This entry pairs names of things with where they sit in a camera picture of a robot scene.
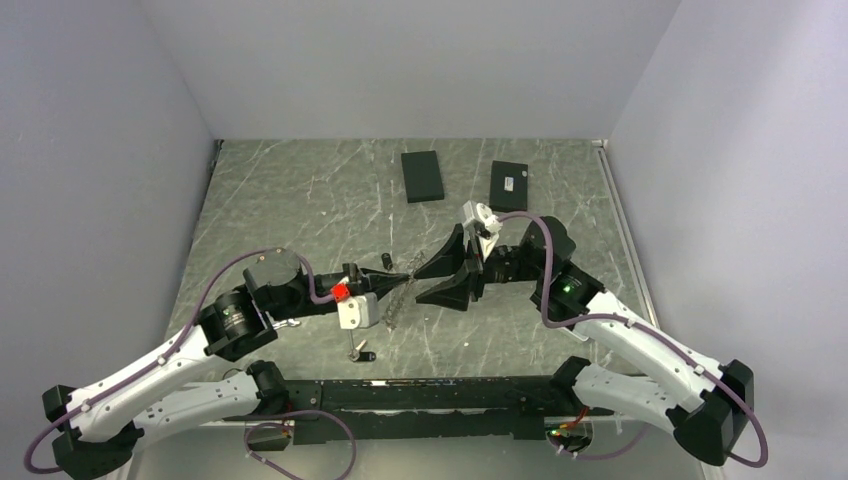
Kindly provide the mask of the black head key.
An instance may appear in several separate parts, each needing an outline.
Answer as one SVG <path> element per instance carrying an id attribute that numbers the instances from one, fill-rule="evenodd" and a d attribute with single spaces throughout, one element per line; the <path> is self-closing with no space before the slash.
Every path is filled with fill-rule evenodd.
<path id="1" fill-rule="evenodd" d="M 366 351 L 366 345 L 366 340 L 362 340 L 358 344 L 353 345 L 348 353 L 348 358 L 354 363 L 374 362 L 377 358 L 377 355 L 373 351 Z"/>
<path id="2" fill-rule="evenodd" d="M 390 253 L 385 252 L 381 254 L 381 261 L 383 268 L 387 271 L 391 271 L 394 269 L 394 262 Z"/>

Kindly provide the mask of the numbered metal key ring disc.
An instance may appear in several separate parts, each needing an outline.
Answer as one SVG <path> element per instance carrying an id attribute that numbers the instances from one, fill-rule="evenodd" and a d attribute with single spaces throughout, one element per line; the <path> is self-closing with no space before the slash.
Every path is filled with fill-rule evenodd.
<path id="1" fill-rule="evenodd" d="M 423 250 L 419 250 L 411 260 L 404 266 L 404 273 L 410 275 L 410 279 L 403 285 L 394 289 L 389 295 L 389 304 L 384 311 L 382 320 L 389 332 L 392 332 L 397 327 L 398 317 L 403 309 L 407 297 L 416 282 L 414 272 L 420 268 L 426 261 L 426 255 Z"/>

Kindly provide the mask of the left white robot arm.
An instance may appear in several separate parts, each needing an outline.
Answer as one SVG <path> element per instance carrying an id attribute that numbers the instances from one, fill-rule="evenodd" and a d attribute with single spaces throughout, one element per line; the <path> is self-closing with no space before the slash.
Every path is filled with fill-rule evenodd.
<path id="1" fill-rule="evenodd" d="M 336 313 L 345 329 L 370 327 L 379 301 L 408 281 L 404 273 L 355 264 L 318 275 L 285 248 L 255 250 L 247 259 L 241 285 L 216 298 L 203 294 L 188 323 L 149 353 L 88 386 L 58 385 L 43 394 L 55 472 L 97 479 L 203 423 L 287 414 L 291 394 L 271 361 L 218 382 L 201 375 L 275 341 L 284 320 Z"/>

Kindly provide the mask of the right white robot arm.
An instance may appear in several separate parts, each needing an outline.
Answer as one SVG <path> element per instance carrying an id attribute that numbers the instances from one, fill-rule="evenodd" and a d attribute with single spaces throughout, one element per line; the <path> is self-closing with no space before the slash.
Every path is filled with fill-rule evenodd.
<path id="1" fill-rule="evenodd" d="M 714 466 L 733 460 L 737 442 L 752 428 L 759 455 L 750 466 L 767 464 L 768 440 L 754 411 L 748 365 L 701 354 L 642 319 L 572 262 L 575 243 L 560 220 L 530 216 L 515 246 L 499 243 L 501 226 L 500 219 L 456 225 L 441 249 L 415 270 L 416 279 L 433 281 L 418 302 L 464 311 L 488 284 L 533 282 L 531 299 L 544 326 L 599 343 L 638 371 L 617 374 L 572 357 L 551 378 L 557 411 L 622 413 L 669 433 L 687 453 Z"/>

